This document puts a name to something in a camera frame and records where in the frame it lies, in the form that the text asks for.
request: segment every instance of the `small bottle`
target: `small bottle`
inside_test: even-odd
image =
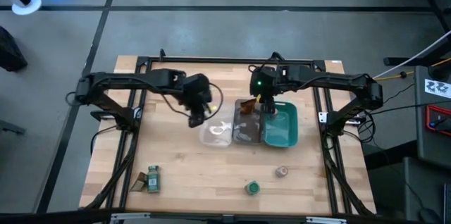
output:
[[[147,173],[147,192],[160,192],[160,167],[158,165],[149,166],[149,172]]]
[[[281,166],[276,169],[276,175],[278,178],[283,178],[287,174],[288,174],[288,168],[285,166]]]

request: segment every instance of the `white object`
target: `white object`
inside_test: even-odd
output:
[[[451,99],[451,84],[448,83],[424,79],[424,91]]]
[[[26,6],[19,6],[17,4],[13,4],[13,12],[16,15],[29,15],[38,11],[41,8],[42,1],[41,0],[31,0],[31,2]]]
[[[403,63],[401,63],[401,64],[399,64],[399,65],[397,65],[397,66],[395,66],[394,68],[390,68],[390,69],[386,70],[386,71],[383,72],[383,73],[379,73],[378,75],[374,76],[373,79],[377,79],[377,78],[379,78],[380,76],[385,75],[385,74],[387,74],[387,73],[393,71],[394,69],[399,68],[399,67],[401,67],[401,66],[407,64],[408,62],[414,60],[414,59],[417,58],[418,56],[421,56],[421,55],[425,54],[428,50],[432,49],[437,43],[439,43],[440,41],[442,41],[443,39],[445,39],[445,38],[446,38],[447,36],[449,36],[450,34],[451,34],[451,31],[449,31],[448,33],[444,34],[441,38],[439,38],[437,41],[435,41],[434,43],[432,43],[431,45],[429,45],[426,49],[424,49],[423,51],[421,51],[421,52],[418,53],[417,55],[415,55],[415,56],[413,56],[413,57],[407,59],[406,61],[404,61]]]
[[[232,123],[224,123],[221,121],[222,126],[210,126],[210,132],[214,135],[221,135],[227,129],[232,130]]]

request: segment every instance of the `wire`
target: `wire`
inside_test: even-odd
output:
[[[389,108],[389,109],[386,109],[384,111],[371,112],[371,115],[377,115],[377,114],[385,113],[385,112],[388,112],[388,111],[396,111],[396,110],[404,109],[404,108],[421,107],[421,106],[426,106],[426,105],[431,105],[431,104],[444,104],[444,103],[447,103],[447,102],[451,102],[451,101],[436,101],[436,102],[427,103],[427,104],[414,104],[414,105],[408,105],[408,106],[401,106],[401,107],[397,107],[397,108]]]
[[[247,66],[247,70],[251,73],[253,73],[258,67],[256,65],[248,65]]]
[[[366,116],[369,117],[369,119],[366,120],[365,122],[363,122],[361,125],[359,125],[358,131],[359,131],[359,134],[362,134],[362,133],[366,132],[367,130],[372,129],[370,132],[370,135],[368,137],[362,139],[362,143],[369,143],[369,142],[373,141],[374,135],[376,134],[376,123],[374,122],[374,118],[371,115],[371,113],[369,113],[368,111],[364,111],[364,113],[366,114]]]
[[[72,107],[74,107],[74,106],[80,106],[81,104],[74,104],[73,101],[69,101],[69,96],[70,96],[71,94],[75,94],[75,91],[72,91],[72,92],[67,93],[66,97],[64,98],[64,100],[66,101],[66,103],[67,103],[69,106],[72,106]]]
[[[98,135],[100,135],[101,133],[104,133],[104,132],[106,132],[107,130],[111,130],[111,129],[115,128],[115,127],[116,127],[116,126],[113,125],[113,126],[111,126],[111,127],[105,128],[105,129],[103,129],[103,130],[100,130],[100,131],[94,133],[94,136],[92,136],[92,138],[91,138],[91,155],[92,155],[92,152],[94,151],[94,140],[96,139],[96,137],[97,137]]]
[[[429,45],[427,48],[425,48],[423,51],[421,51],[421,52],[418,53],[417,55],[415,55],[415,56],[413,56],[413,57],[407,59],[406,61],[402,62],[401,64],[399,64],[399,65],[397,65],[397,66],[395,66],[395,67],[393,67],[393,68],[390,68],[390,69],[386,70],[386,71],[383,72],[383,73],[379,73],[378,75],[376,75],[375,77],[373,77],[373,79],[379,78],[380,76],[385,75],[386,73],[389,73],[389,72],[393,71],[394,69],[399,68],[399,67],[401,67],[401,66],[407,64],[408,62],[414,60],[416,57],[423,55],[423,54],[426,53],[429,49],[432,49],[433,46],[435,46],[438,42],[440,42],[440,41],[442,41],[443,39],[445,39],[445,38],[446,38],[448,35],[450,35],[450,34],[451,34],[451,31],[449,31],[448,33],[444,34],[441,38],[437,39],[437,41],[435,41],[434,43],[432,43],[431,45]]]
[[[357,135],[355,135],[354,133],[348,132],[348,131],[345,131],[345,132],[346,132],[347,134],[352,135],[353,137],[355,137],[355,138],[356,138],[357,140],[359,140],[360,142],[362,142],[362,140],[360,139],[360,137],[357,136]],[[403,181],[403,183],[409,188],[410,192],[412,192],[412,194],[416,197],[416,200],[418,201],[420,207],[421,207],[422,209],[424,209],[424,204],[423,204],[423,201],[421,200],[420,196],[415,192],[415,190],[414,190],[414,189],[409,185],[409,183],[404,179],[404,177],[401,175],[401,173],[400,173],[398,170],[396,170],[395,168],[393,168],[393,167],[391,166],[390,159],[389,159],[387,153],[385,152],[384,149],[382,149],[382,147],[380,147],[380,146],[377,144],[376,139],[373,139],[373,144],[374,144],[375,147],[377,147],[377,148],[379,149],[379,151],[381,151],[381,153],[382,153],[382,154],[384,155],[384,157],[385,157],[385,160],[387,161],[387,165],[388,165],[390,168],[392,168],[393,171],[395,171],[395,173],[396,173],[397,175],[400,176],[400,178],[401,178],[401,180]]]
[[[324,131],[324,136],[321,137],[321,139],[323,139],[322,140],[322,145],[323,145],[325,150],[329,151],[329,150],[332,150],[335,147],[335,145],[333,144],[333,141],[332,141],[332,146],[329,147],[329,143],[327,141],[327,132],[326,131]]]
[[[440,62],[438,62],[438,63],[435,63],[435,64],[431,65],[431,66],[432,66],[432,67],[434,67],[434,66],[439,66],[439,65],[441,65],[441,64],[443,64],[443,63],[446,63],[446,62],[448,62],[448,61],[451,61],[451,58],[447,58],[447,59],[445,59],[444,61],[440,61]],[[406,75],[411,75],[412,73],[414,73],[414,71],[407,72]],[[381,81],[381,80],[391,80],[391,79],[398,79],[398,78],[400,78],[400,77],[402,77],[402,76],[401,76],[401,75],[395,75],[395,76],[390,76],[390,77],[377,78],[377,79],[374,79],[374,80],[377,80],[377,81]]]
[[[221,109],[223,102],[224,102],[224,94],[223,94],[222,90],[218,86],[216,86],[215,84],[213,84],[211,82],[210,82],[210,85],[215,87],[216,89],[218,89],[219,94],[221,95],[221,101],[219,102],[218,109],[216,109],[216,111],[213,114],[211,114],[211,116],[209,116],[208,118],[205,118],[205,120],[213,118],[213,116],[216,115],[218,113],[218,111]]]
[[[410,84],[408,87],[404,88],[403,90],[399,91],[397,94],[395,94],[394,96],[390,97],[389,99],[386,99],[383,103],[387,103],[387,101],[390,101],[390,99],[393,99],[395,97],[397,97],[399,94],[403,93],[404,91],[408,90],[409,88],[411,88],[413,85],[415,85],[415,83]]]
[[[412,73],[414,73],[414,71],[407,72],[406,75],[411,75]],[[382,80],[398,79],[398,78],[401,78],[401,77],[402,77],[401,75],[395,75],[395,76],[390,76],[390,77],[377,78],[377,79],[374,79],[374,80],[375,81],[382,81]]]
[[[447,58],[447,59],[445,59],[444,61],[440,61],[440,62],[438,62],[438,63],[433,64],[432,66],[439,66],[439,65],[441,65],[441,64],[443,64],[443,63],[446,63],[446,62],[448,62],[448,61],[450,61],[450,60],[451,60],[451,58]]]
[[[215,84],[213,84],[211,82],[209,83],[209,85],[211,85],[211,86],[215,87],[217,90],[219,90],[219,94],[221,95],[221,101],[219,102],[218,109],[216,109],[216,111],[213,114],[211,114],[211,116],[209,116],[208,118],[205,118],[204,121],[207,121],[208,119],[210,119],[214,115],[216,115],[218,113],[218,111],[221,109],[221,107],[223,105],[223,102],[224,102],[224,94],[223,94],[222,90],[217,85],[215,85]],[[188,115],[188,114],[186,114],[186,113],[184,113],[182,111],[175,110],[164,95],[161,95],[161,97],[163,97],[164,101],[166,102],[166,104],[168,104],[169,108],[172,111],[174,111],[175,113],[179,113],[179,114],[182,114],[184,116],[190,117],[190,115]]]
[[[175,110],[175,109],[172,107],[172,105],[169,103],[169,101],[167,100],[167,98],[166,98],[163,94],[161,94],[161,97],[163,97],[164,101],[166,102],[166,104],[168,104],[169,108],[170,108],[172,111],[174,111],[175,113],[179,113],[179,114],[182,114],[182,115],[184,115],[184,116],[190,117],[190,115],[188,115],[188,114],[186,114],[186,113],[184,113],[184,112],[182,112],[182,111],[177,111],[177,110]]]

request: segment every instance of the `white base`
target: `white base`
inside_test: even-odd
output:
[[[21,7],[19,5],[13,4],[13,13],[16,15],[29,15],[39,10],[42,5],[41,0],[31,0],[30,4],[26,7]]]

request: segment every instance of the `green plastic container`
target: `green plastic container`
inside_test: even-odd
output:
[[[294,147],[297,144],[297,109],[284,102],[276,102],[277,114],[264,114],[261,138],[272,147]]]

